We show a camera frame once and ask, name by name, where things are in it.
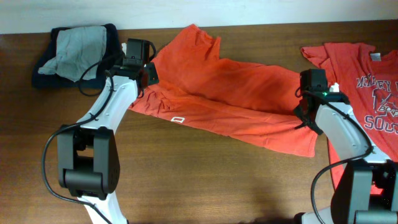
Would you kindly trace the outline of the orange Fram t-shirt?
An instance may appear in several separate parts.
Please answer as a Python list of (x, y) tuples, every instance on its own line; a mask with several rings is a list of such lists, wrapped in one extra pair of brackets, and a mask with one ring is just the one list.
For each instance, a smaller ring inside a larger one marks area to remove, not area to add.
[(131, 105), (137, 113), (272, 151), (313, 157), (317, 135), (294, 115), (296, 72), (220, 56), (221, 38), (190, 25), (154, 59), (159, 82)]

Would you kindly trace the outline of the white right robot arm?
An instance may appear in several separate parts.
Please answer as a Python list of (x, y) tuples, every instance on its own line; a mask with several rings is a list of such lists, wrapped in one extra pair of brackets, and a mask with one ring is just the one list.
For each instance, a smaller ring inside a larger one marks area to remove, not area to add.
[[(312, 212), (298, 213), (294, 223), (397, 224), (397, 163), (382, 152), (355, 118), (348, 97), (328, 86), (323, 69), (300, 72), (294, 114), (317, 134), (325, 134), (340, 161), (318, 172), (310, 188)], [(315, 203), (318, 179), (336, 166), (345, 167), (330, 206)]]

